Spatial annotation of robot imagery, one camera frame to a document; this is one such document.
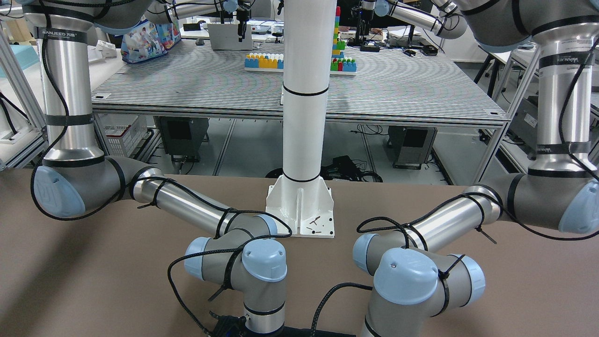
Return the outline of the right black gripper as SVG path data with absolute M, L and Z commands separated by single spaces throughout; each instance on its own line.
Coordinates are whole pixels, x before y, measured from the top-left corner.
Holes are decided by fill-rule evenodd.
M 246 322 L 248 315 L 231 316 L 218 315 L 212 311 L 209 312 L 212 318 L 218 320 L 214 329 L 210 333 L 211 337 L 245 337 L 248 330 Z

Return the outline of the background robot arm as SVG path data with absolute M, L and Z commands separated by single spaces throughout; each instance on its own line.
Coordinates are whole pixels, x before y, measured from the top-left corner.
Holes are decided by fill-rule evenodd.
M 451 0 L 433 0 L 439 10 L 439 16 L 407 6 L 395 0 L 362 0 L 359 8 L 376 15 L 388 15 L 410 25 L 434 33 L 435 36 L 446 40 L 461 37 L 467 30 L 466 19 L 459 13 L 458 7 Z

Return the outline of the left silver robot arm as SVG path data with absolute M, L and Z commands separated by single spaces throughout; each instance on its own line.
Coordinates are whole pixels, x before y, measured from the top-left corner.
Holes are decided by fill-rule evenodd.
M 592 65 L 598 44 L 596 0 L 456 0 L 488 51 L 510 51 L 533 40 L 539 53 L 535 161 L 526 174 L 470 186 L 425 216 L 393 222 L 389 232 L 362 230 L 353 260 L 373 276 L 361 335 L 416 337 L 429 316 L 477 301 L 481 267 L 465 255 L 436 254 L 470 230 L 497 220 L 598 234 L 598 177 L 588 160 Z

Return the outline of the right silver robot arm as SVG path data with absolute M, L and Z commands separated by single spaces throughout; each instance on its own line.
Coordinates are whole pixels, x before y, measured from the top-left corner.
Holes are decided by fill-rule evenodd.
M 98 26 L 126 33 L 155 0 L 22 0 L 39 44 L 50 145 L 31 177 L 36 207 L 55 220 L 80 220 L 119 200 L 136 200 L 184 219 L 212 238 L 193 241 L 185 268 L 243 294 L 244 336 L 271 337 L 285 324 L 286 251 L 281 220 L 226 207 L 128 157 L 106 156 L 96 140 L 88 87 L 87 35 Z

